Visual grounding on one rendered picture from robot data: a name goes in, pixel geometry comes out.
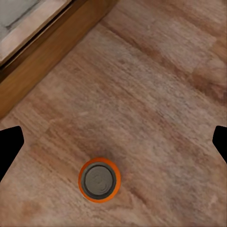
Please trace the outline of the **can of soda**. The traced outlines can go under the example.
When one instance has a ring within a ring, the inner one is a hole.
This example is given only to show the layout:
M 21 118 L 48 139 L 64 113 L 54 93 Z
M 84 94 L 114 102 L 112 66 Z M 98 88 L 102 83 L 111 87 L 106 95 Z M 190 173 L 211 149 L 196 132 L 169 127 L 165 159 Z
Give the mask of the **can of soda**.
M 119 191 L 121 173 L 113 161 L 97 157 L 82 167 L 78 184 L 88 200 L 96 203 L 106 202 Z

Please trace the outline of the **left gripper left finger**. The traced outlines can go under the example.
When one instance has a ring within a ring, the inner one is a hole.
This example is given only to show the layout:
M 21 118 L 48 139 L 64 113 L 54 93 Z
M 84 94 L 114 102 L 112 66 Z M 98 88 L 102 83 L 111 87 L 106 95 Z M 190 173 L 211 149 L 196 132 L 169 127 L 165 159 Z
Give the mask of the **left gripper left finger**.
M 0 131 L 0 182 L 24 144 L 20 126 Z

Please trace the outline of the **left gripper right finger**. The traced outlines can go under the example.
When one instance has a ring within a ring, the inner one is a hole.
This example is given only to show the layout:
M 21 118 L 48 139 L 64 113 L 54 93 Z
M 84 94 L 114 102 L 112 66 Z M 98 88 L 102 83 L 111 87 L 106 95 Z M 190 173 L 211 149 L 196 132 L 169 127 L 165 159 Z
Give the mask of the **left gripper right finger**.
M 227 163 L 227 128 L 217 126 L 213 135 L 213 144 Z

